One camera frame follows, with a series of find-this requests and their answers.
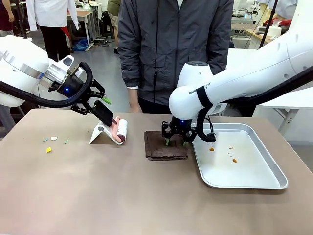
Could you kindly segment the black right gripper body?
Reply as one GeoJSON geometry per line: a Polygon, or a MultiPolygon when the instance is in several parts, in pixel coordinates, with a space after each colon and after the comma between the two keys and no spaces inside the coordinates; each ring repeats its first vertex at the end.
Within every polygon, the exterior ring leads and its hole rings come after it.
{"type": "Polygon", "coordinates": [[[180,120],[176,117],[172,117],[172,120],[169,124],[169,132],[172,134],[191,134],[192,120],[180,120]]]}

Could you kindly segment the person right hand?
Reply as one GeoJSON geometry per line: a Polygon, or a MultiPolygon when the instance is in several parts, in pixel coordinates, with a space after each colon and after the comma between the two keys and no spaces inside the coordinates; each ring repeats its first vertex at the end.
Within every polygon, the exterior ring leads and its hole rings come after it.
{"type": "Polygon", "coordinates": [[[128,89],[128,96],[131,113],[142,113],[142,109],[138,102],[137,89],[128,89]]]}

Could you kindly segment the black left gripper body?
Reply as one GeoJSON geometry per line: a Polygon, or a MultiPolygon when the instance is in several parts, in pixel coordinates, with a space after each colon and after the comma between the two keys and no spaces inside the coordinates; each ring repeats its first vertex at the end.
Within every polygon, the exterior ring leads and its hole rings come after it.
{"type": "Polygon", "coordinates": [[[86,101],[90,99],[92,76],[87,74],[83,82],[76,75],[68,76],[64,83],[57,89],[57,92],[74,101],[86,101]]]}

